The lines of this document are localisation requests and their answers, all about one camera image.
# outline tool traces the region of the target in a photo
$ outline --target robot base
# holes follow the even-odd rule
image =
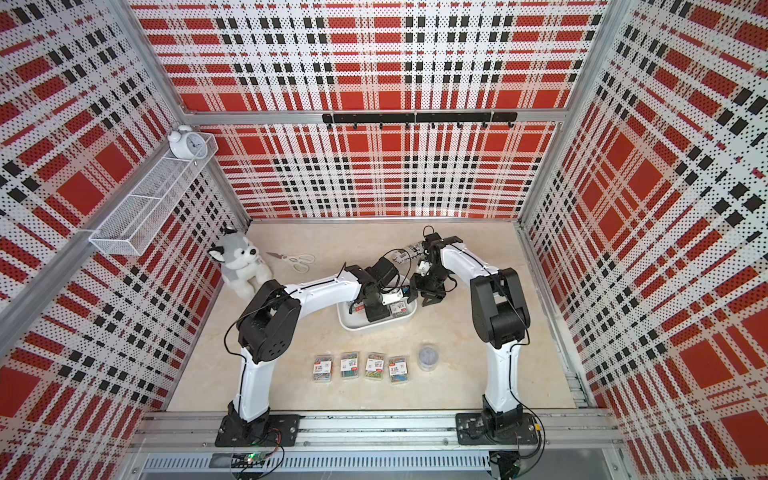
[[[283,447],[292,447],[296,444],[296,435],[299,433],[299,420],[301,415],[270,415],[267,410],[261,416],[245,423],[230,402],[227,415],[221,419],[214,444],[217,447],[247,447],[258,444],[261,439],[267,438],[271,429],[276,429],[280,431],[280,444]]]
[[[519,425],[490,432],[481,413],[457,413],[456,435],[459,445],[536,445],[538,434],[533,415],[524,413]]]

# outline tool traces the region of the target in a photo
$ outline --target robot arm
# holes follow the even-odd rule
[[[425,237],[425,262],[411,279],[424,305],[442,301],[443,282],[454,273],[469,285],[472,323],[485,342],[488,380],[483,395],[483,418],[488,434],[503,435],[522,420],[523,407],[517,400],[518,357],[531,317],[517,272],[500,270],[480,260],[458,237],[442,239],[437,233]]]
[[[288,350],[299,320],[341,302],[363,303],[369,321],[384,318],[380,286],[395,276],[393,271],[392,263],[381,258],[364,270],[347,266],[338,275],[313,282],[285,286],[276,280],[265,282],[237,321],[240,384],[222,421],[217,446],[251,445],[263,437],[276,361]]]
[[[425,260],[420,263],[407,292],[409,302],[421,294],[424,306],[445,298],[444,282],[455,274],[470,288],[472,323],[486,343],[488,383],[483,395],[482,419],[491,438],[521,424],[522,405],[516,398],[520,342],[531,322],[517,272],[500,270],[481,261],[458,237],[425,236]],[[245,446],[263,438],[269,418],[269,389],[277,359],[285,353],[296,324],[304,316],[341,302],[363,303],[370,322],[389,315],[382,291],[396,275],[386,258],[374,266],[343,268],[339,275],[311,283],[281,285],[265,282],[237,321],[241,383],[224,417],[217,446]]]

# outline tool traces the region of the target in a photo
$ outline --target label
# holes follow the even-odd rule
[[[389,304],[389,312],[392,314],[392,316],[404,316],[408,312],[406,301],[399,300]]]
[[[315,362],[315,374],[318,373],[331,373],[331,360]]]
[[[357,359],[341,359],[341,371],[351,372],[357,370]]]
[[[408,373],[408,367],[406,366],[405,362],[396,362],[396,363],[389,364],[389,374],[391,376],[405,375],[406,373]]]
[[[381,372],[384,370],[384,360],[368,359],[366,362],[367,372]]]

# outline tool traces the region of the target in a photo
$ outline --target beige marble floor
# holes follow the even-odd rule
[[[512,267],[520,274],[531,313],[531,345],[520,355],[521,400],[532,407],[574,408],[568,384],[538,302],[531,274],[511,223],[435,223],[443,237],[461,237],[469,249],[499,268]],[[255,223],[248,236],[262,252],[317,257],[308,273],[297,273],[281,260],[264,256],[281,283],[300,283],[333,275],[346,261],[366,267],[387,250],[422,239],[421,223]],[[401,272],[405,274],[408,264]],[[223,348],[227,327],[247,305],[224,287],[197,346],[170,401],[168,411],[222,411],[233,398],[239,379],[240,358]],[[436,344],[441,362],[423,372],[415,355],[423,343]],[[237,332],[227,339],[239,351]],[[312,382],[311,370],[318,353],[360,351],[409,355],[411,378],[393,386],[388,379],[341,380],[338,360],[331,383]],[[463,283],[442,303],[419,309],[400,326],[374,333],[354,333],[339,324],[336,308],[308,315],[296,327],[293,343],[280,357],[270,388],[270,407],[276,410],[326,409],[478,409],[485,391],[485,344],[472,326],[469,291]]]

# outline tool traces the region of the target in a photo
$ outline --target red and white plaid pattern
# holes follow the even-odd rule
[[[170,127],[107,9],[13,2],[0,12],[0,309]]]
[[[765,0],[635,2],[526,225],[644,478],[768,475],[767,49]]]
[[[170,127],[100,2],[0,11],[0,308]],[[220,274],[206,249],[231,226],[205,174],[139,258],[94,255],[0,362],[0,478],[110,478],[159,409]]]
[[[215,125],[251,217],[514,218],[554,124]]]
[[[607,1],[130,0],[190,111],[559,108]]]
[[[205,173],[141,257],[95,254],[0,364],[0,477],[102,478],[178,380],[220,282]]]

